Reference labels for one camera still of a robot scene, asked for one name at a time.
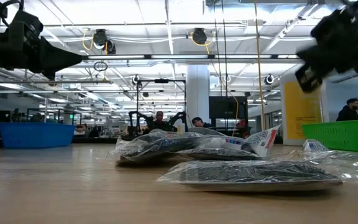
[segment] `green basket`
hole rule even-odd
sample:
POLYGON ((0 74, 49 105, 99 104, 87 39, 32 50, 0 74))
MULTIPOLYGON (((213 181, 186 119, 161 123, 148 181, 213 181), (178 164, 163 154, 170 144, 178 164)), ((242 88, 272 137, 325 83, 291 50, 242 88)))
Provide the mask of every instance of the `green basket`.
POLYGON ((307 139, 315 139, 329 149, 358 151, 358 121, 304 124, 307 139))

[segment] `blue plastic bin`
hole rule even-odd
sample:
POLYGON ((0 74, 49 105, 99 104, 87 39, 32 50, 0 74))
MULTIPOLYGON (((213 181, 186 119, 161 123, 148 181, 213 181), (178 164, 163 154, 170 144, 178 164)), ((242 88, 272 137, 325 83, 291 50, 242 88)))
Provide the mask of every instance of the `blue plastic bin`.
POLYGON ((74 125, 53 123, 0 123, 6 148, 45 148, 67 146, 74 136, 74 125))

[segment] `yellow poster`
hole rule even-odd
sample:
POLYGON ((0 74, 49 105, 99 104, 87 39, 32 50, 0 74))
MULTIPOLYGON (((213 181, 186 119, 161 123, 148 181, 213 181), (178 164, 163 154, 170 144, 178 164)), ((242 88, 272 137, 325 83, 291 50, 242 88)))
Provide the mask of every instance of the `yellow poster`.
POLYGON ((305 139, 302 124, 321 123, 319 93, 303 93, 298 82, 287 82, 284 90, 287 138, 305 139))

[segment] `desk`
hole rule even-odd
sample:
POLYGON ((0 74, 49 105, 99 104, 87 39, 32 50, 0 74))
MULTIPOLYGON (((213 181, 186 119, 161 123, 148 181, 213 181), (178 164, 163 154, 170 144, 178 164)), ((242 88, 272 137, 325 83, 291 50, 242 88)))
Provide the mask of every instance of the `desk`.
POLYGON ((197 192, 155 181, 174 164, 116 167, 105 159, 113 149, 0 150, 0 223, 358 224, 358 185, 305 196, 197 192))

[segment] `wooden table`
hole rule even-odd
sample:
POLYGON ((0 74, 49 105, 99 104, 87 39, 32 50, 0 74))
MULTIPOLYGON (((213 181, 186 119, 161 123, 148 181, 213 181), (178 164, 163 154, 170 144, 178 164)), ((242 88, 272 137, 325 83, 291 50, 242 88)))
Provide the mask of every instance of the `wooden table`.
POLYGON ((174 164, 116 167, 105 159, 113 149, 0 150, 0 223, 358 224, 358 185, 307 195, 197 192, 155 181, 174 164))

